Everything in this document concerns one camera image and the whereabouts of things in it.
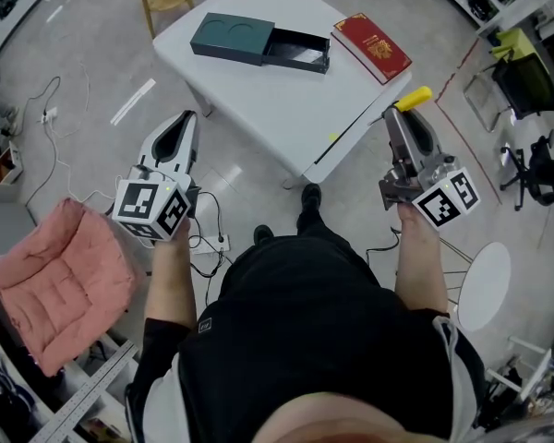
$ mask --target pink cushion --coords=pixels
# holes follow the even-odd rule
[[[67,198],[0,258],[0,300],[46,376],[124,313],[143,272],[101,214]]]

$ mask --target gray floor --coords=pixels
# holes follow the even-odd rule
[[[476,40],[469,19],[449,0],[325,0],[344,14],[367,13],[409,53],[414,61],[410,89],[429,85],[437,95]],[[46,19],[60,6],[63,10]],[[157,31],[163,30],[182,11],[154,15]],[[440,100],[457,128],[470,144],[488,174],[498,182],[512,173],[500,163],[499,147],[529,150],[541,133],[554,126],[554,116],[530,117],[513,126],[501,118],[495,134],[486,133],[462,96],[467,80],[491,62],[488,46],[480,41]],[[85,111],[87,80],[90,100]],[[185,82],[159,61],[152,50],[140,0],[45,0],[20,26],[0,55],[2,91],[21,106],[41,92],[51,77],[62,77],[60,90],[50,106],[57,106],[54,128],[60,134],[79,132],[58,141],[63,161],[73,166],[71,189],[79,197],[94,189],[114,194],[114,179],[125,175],[136,161],[142,140],[165,118],[185,109],[197,109]],[[129,114],[117,125],[110,121],[117,110],[149,78],[156,81]],[[500,95],[482,84],[476,97],[488,116],[500,106]],[[51,145],[37,124],[44,102],[32,102],[28,111],[22,147],[25,173],[21,199],[48,174],[53,160]],[[488,365],[501,362],[508,353],[507,338],[516,334],[538,345],[549,346],[554,338],[554,206],[541,207],[526,199],[522,211],[513,211],[515,190],[496,197],[490,183],[464,142],[440,109],[430,102],[422,114],[436,128],[445,150],[458,155],[474,177],[482,205],[465,221],[443,235],[469,256],[492,241],[501,241],[512,255],[512,280],[506,300],[494,320],[469,337]],[[252,231],[267,223],[277,234],[293,233],[299,211],[299,191],[280,188],[287,173],[262,148],[255,145],[222,114],[200,118],[201,141],[195,179],[214,192],[223,210],[223,225],[230,235],[230,257],[237,257],[252,242]],[[325,221],[345,236],[363,255],[368,247],[386,246],[393,239],[389,227],[397,226],[394,210],[383,209],[378,180],[389,169],[391,154],[381,123],[332,173],[323,185]],[[67,195],[67,171],[58,165],[54,178],[30,203],[42,218]],[[89,205],[106,210],[110,200],[96,196]],[[205,234],[215,232],[215,206],[201,198],[198,216]],[[150,251],[136,245],[140,260],[148,267]],[[393,288],[397,250],[371,256],[371,265],[383,286]],[[196,257],[198,266],[211,269],[215,259]],[[445,270],[463,270],[464,264],[444,249]],[[221,269],[220,277],[225,272]],[[451,276],[448,285],[458,281]],[[195,276],[199,312],[204,307],[207,281]],[[211,282],[211,299],[219,292],[220,279]],[[117,327],[138,341],[146,289],[141,288],[133,305]]]

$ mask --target dark green box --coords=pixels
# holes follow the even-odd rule
[[[331,42],[280,30],[262,19],[208,13],[191,39],[193,53],[261,66],[294,67],[325,74]]]

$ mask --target hand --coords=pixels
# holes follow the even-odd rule
[[[403,224],[403,233],[423,236],[423,239],[428,241],[439,239],[439,233],[413,204],[399,203],[398,217]]]
[[[188,217],[185,217],[181,224],[178,225],[178,230],[176,230],[175,236],[173,237],[174,242],[188,242],[188,232],[191,229],[191,220]]]
[[[191,222],[188,217],[181,221],[178,229],[175,231],[175,236],[170,241],[156,242],[156,249],[163,250],[186,250],[189,249],[188,232],[191,228]]]

